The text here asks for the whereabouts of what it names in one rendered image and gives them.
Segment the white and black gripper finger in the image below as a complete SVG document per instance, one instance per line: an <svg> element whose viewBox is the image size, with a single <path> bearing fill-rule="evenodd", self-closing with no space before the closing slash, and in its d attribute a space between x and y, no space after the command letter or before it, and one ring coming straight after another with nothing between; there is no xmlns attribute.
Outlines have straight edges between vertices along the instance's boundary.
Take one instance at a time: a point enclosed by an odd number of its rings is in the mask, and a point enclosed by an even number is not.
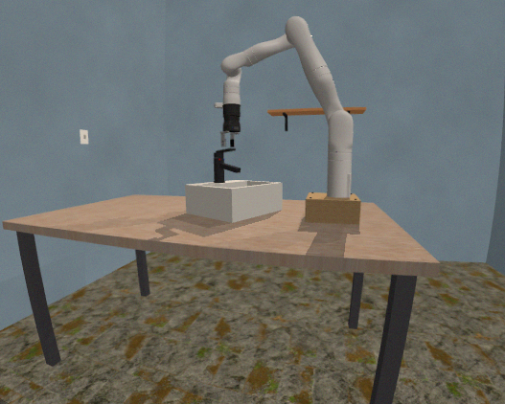
<svg viewBox="0 0 505 404"><path fill-rule="evenodd" d="M229 133L229 131L221 131L221 146L226 146L225 133Z"/></svg>
<svg viewBox="0 0 505 404"><path fill-rule="evenodd" d="M235 134L240 134L240 133L239 132L232 132L232 133L230 133L230 135L231 135L230 147L234 147L235 146Z"/></svg>

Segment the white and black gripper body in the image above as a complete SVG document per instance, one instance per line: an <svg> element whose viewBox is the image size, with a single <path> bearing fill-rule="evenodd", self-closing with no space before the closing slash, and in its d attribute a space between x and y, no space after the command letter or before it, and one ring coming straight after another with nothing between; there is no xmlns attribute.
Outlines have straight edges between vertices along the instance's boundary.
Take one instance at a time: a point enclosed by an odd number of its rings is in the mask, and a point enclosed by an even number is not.
<svg viewBox="0 0 505 404"><path fill-rule="evenodd" d="M215 108L223 108L223 131L241 132L241 101L239 93L224 93L223 102L216 102Z"/></svg>

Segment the white rectangular sink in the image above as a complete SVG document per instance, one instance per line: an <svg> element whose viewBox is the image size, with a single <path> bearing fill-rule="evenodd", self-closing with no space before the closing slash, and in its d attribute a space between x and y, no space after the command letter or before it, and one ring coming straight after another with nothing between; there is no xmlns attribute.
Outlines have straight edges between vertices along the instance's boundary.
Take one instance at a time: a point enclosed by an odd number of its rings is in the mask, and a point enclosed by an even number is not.
<svg viewBox="0 0 505 404"><path fill-rule="evenodd" d="M283 183L231 180L191 184L185 185L185 197L186 213L234 223L281 211Z"/></svg>

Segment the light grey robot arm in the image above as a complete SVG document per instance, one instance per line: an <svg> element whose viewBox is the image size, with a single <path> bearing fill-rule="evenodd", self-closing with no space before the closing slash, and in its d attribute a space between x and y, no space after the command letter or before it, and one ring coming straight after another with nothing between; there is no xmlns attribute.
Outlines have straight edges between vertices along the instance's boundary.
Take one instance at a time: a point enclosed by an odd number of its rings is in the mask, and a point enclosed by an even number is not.
<svg viewBox="0 0 505 404"><path fill-rule="evenodd" d="M292 16L286 23L285 31L279 38L256 44L222 61L221 70L227 75L223 94L240 93L241 67L250 67L267 57L295 48L329 123L327 196L350 198L353 118L343 111L331 72L312 40L307 22L302 17Z"/></svg>

